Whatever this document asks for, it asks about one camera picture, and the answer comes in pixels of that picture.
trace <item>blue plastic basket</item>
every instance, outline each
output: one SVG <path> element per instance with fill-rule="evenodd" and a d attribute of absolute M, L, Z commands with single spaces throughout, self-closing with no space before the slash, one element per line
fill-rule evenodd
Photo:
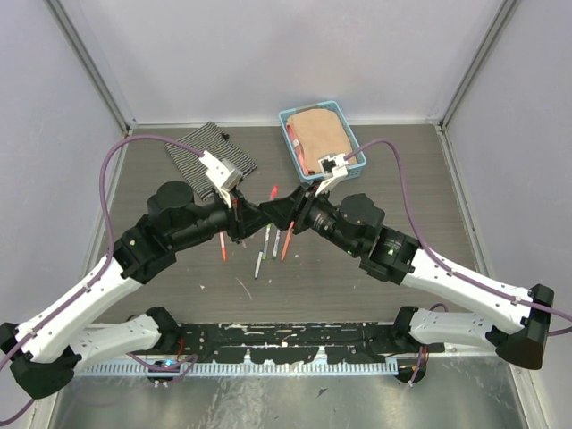
<path fill-rule="evenodd" d="M 286 123 L 288 121 L 288 118 L 290 118 L 293 114 L 298 114 L 300 112 L 304 112 L 304 111 L 309 110 L 309 109 L 328 109 L 328 110 L 336 113 L 338 115 L 338 118 L 340 118 L 340 122 L 341 122 L 341 125 L 343 126 L 343 129 L 346 131 L 346 134 L 348 134 L 349 143 L 351 145 L 351 148 L 357 149 L 359 147 L 359 143 L 356 140 L 356 136 L 354 136 L 354 133 L 351 130 L 351 128 L 349 127 L 348 122 L 346 121 L 346 118 L 344 118 L 340 107 L 338 106 L 338 104 L 335 101 L 323 101 L 322 103 L 317 103 L 315 105 L 305 105 L 305 106 L 299 107 L 297 109 L 282 110 L 278 114 L 278 117 L 280 118 L 280 125 L 282 126 L 282 135 L 284 136 L 284 140 L 286 141 L 286 146 L 288 147 L 288 151 L 290 152 L 290 156 L 292 157 L 292 161 L 294 162 L 294 165 L 296 166 L 296 172 L 298 173 L 300 180 L 304 181 L 306 183 L 311 183 L 312 181 L 321 181 L 324 179 L 324 175 L 321 173 L 318 173 L 318 174 L 312 174 L 311 176 L 306 176 L 302 172 L 302 169 L 300 168 L 300 164 L 298 162 L 298 158 L 296 157 L 296 152 L 294 152 L 294 146 L 292 145 L 290 137 L 288 136 L 288 132 L 286 131 Z M 345 181 L 348 179 L 355 179 L 355 178 L 359 177 L 362 170 L 364 169 L 364 167 L 367 164 L 366 156 L 364 155 L 363 152 L 360 152 L 359 154 L 356 155 L 356 160 L 357 160 L 357 164 L 353 164 L 353 165 L 350 165 L 348 167 L 348 176 L 346 177 L 346 179 L 344 179 Z"/>

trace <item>gray wall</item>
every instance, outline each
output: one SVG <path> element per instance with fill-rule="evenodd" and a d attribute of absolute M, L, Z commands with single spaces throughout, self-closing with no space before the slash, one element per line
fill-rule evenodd
<path fill-rule="evenodd" d="M 0 13 L 0 322 L 21 322 L 77 282 L 97 176 L 121 137 L 44 3 Z M 0 374 L 0 420 L 26 401 Z"/>
<path fill-rule="evenodd" d="M 450 126 L 494 275 L 572 312 L 572 2 L 522 2 Z M 553 327 L 564 323 L 554 320 Z M 572 337 L 548 341 L 549 413 L 570 427 Z"/>
<path fill-rule="evenodd" d="M 501 1 L 63 3 L 145 123 L 277 121 L 332 98 L 350 119 L 439 119 Z"/>

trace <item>black and white striped fabric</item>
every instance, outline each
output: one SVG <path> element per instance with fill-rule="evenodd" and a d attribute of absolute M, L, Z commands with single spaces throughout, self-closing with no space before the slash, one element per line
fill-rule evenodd
<path fill-rule="evenodd" d="M 229 140 L 228 134 L 224 134 L 223 130 L 212 122 L 178 141 L 195 149 L 207 150 L 218 159 L 228 159 L 242 171 L 245 177 L 257 168 L 250 156 L 247 156 L 238 147 L 234 146 Z M 193 187 L 195 193 L 203 201 L 212 197 L 213 184 L 206 177 L 206 167 L 198 161 L 197 156 L 173 145 L 166 144 L 164 146 L 185 178 L 185 181 Z"/>

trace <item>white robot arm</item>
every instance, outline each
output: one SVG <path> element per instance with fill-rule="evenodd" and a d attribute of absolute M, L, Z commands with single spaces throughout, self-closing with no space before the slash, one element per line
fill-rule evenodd
<path fill-rule="evenodd" d="M 496 282 L 438 256 L 451 272 L 464 273 L 494 290 L 509 293 L 517 297 L 517 302 L 499 299 L 444 271 L 417 240 L 385 227 L 383 210 L 364 194 L 348 196 L 339 206 L 333 206 L 328 201 L 329 191 L 347 175 L 343 156 L 324 159 L 325 181 L 301 185 L 286 198 L 258 206 L 236 190 L 240 174 L 234 167 L 212 156 L 205 159 L 220 195 L 215 195 L 213 203 L 197 206 L 189 185 L 165 183 L 148 200 L 148 214 L 116 241 L 113 260 L 98 282 L 87 286 L 104 259 L 42 313 L 23 324 L 0 326 L 0 348 L 4 353 L 31 336 L 11 357 L 11 369 L 32 398 L 44 398 L 62 389 L 75 371 L 123 353 L 172 349 L 181 331 L 160 307 L 114 327 L 96 332 L 85 328 L 112 304 L 175 263 L 176 252 L 210 240 L 220 231 L 239 241 L 269 222 L 283 231 L 295 222 L 294 233 L 312 229 L 349 255 L 360 257 L 360 268 L 368 275 L 431 292 L 472 311 L 442 313 L 403 307 L 393 334 L 395 344 L 404 350 L 450 342 L 494 349 L 515 365 L 533 369 L 542 365 L 550 315 L 521 303 L 538 302 L 551 307 L 552 290 L 542 285 L 528 290 Z M 88 290 L 41 330 L 34 330 L 42 318 L 82 288 Z"/>

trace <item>beige cloth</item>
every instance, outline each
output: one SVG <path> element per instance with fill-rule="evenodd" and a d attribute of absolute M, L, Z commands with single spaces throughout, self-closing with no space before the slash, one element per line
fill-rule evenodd
<path fill-rule="evenodd" d="M 304 162 L 310 172 L 319 173 L 318 159 L 328 154 L 348 154 L 351 152 L 348 135 L 341 125 L 340 118 L 327 109 L 310 109 L 293 114 L 288 124 L 304 153 Z M 349 164 L 355 164 L 352 157 Z"/>

